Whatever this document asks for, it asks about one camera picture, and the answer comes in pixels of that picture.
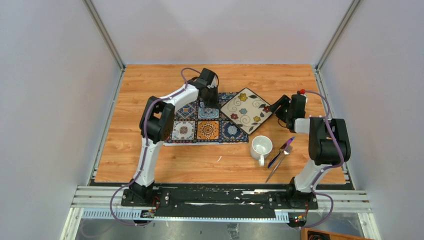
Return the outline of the square floral plate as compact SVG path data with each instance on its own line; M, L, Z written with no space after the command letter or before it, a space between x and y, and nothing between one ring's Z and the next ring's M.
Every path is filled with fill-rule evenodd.
M223 104L220 111L247 135L254 133L273 114L271 105L247 87Z

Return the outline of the colourful patterned placemat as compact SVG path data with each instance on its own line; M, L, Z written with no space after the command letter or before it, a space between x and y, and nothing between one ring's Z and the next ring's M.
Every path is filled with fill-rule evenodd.
M206 107L202 100L195 100L176 111L172 131L164 145L220 145L248 142L248 135L220 110Z

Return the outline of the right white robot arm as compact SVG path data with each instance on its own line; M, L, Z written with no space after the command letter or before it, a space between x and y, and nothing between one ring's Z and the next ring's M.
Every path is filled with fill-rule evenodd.
M345 120L330 118L328 113L307 117L306 103L305 93L298 91L291 97L283 95L269 108L290 132L308 135L309 156L303 170L290 180L285 192L268 195L271 205L285 201L290 208L298 209L316 197L316 187L329 170L341 167L350 159Z

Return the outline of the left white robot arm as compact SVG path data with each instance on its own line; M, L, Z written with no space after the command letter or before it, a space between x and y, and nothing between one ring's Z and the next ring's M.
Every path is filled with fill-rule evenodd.
M161 147L173 131L175 113L185 105L200 100L204 106L220 109L218 75L210 69L197 71L184 67L180 71L184 84L176 91L162 96L151 96L139 122L141 130L141 153L137 170L128 184L134 200L140 206L153 201L155 168Z

